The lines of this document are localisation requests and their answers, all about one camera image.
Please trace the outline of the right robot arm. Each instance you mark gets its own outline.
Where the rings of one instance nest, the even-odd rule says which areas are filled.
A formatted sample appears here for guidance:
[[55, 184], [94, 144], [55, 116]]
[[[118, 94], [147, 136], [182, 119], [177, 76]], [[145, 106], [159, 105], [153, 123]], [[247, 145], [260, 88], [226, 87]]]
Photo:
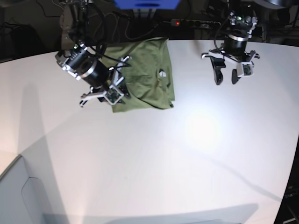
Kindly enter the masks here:
[[[131, 95], [121, 70], [131, 65], [129, 55], [112, 58], [105, 54], [107, 49], [107, 23], [102, 11], [91, 0], [62, 0], [64, 12], [60, 19], [61, 49], [55, 59], [60, 68], [76, 80], [84, 80], [88, 93], [81, 96], [80, 106], [97, 99], [109, 105], [124, 104]], [[89, 11], [100, 17], [103, 37], [93, 41], [89, 36]]]

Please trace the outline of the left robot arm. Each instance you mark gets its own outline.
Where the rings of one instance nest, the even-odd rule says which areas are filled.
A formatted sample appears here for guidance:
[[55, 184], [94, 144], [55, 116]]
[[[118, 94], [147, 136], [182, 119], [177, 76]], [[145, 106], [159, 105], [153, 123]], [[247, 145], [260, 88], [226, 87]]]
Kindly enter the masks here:
[[226, 68], [226, 62], [235, 66], [231, 82], [236, 84], [241, 78], [254, 74], [253, 59], [260, 58], [256, 51], [246, 51], [247, 42], [252, 38], [258, 23], [251, 3], [246, 0], [228, 0], [224, 15], [225, 20], [214, 36], [214, 49], [201, 55], [203, 59], [210, 59], [216, 85], [223, 81], [221, 69]]

